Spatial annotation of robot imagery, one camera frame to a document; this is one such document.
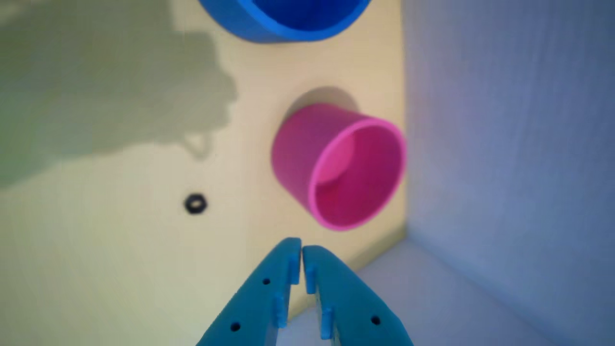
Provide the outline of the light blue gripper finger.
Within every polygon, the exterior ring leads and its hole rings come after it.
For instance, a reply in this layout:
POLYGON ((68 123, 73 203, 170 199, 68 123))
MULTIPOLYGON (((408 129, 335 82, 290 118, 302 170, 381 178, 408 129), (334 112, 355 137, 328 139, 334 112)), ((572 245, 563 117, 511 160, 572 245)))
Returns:
POLYGON ((274 246, 214 319, 198 346, 274 346, 299 284, 301 239, 274 246))
POLYGON ((397 315, 340 258, 317 245, 303 247, 302 256, 322 340, 332 346, 413 345, 397 315))

